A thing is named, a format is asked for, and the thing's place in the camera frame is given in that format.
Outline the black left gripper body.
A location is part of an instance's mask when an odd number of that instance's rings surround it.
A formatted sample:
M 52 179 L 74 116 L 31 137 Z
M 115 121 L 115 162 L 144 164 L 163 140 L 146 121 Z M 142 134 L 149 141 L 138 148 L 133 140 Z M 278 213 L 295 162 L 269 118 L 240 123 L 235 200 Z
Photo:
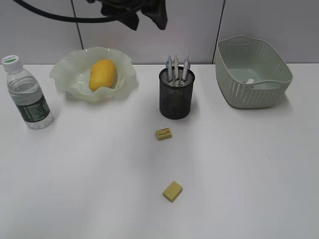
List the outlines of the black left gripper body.
M 104 16 L 123 14 L 127 10 L 140 7 L 148 17 L 166 17 L 164 0 L 101 0 L 101 13 Z

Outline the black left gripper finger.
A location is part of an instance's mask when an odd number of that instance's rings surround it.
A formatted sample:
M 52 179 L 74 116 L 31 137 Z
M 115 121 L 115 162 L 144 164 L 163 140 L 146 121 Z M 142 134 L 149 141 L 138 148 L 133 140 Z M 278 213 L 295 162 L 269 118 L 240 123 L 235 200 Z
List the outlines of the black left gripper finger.
M 146 16 L 150 18 L 160 30 L 165 30 L 167 25 L 166 8 L 148 8 L 146 9 Z
M 124 11 L 121 14 L 124 16 L 120 18 L 119 22 L 127 26 L 129 29 L 136 31 L 139 25 L 139 17 L 137 13 Z

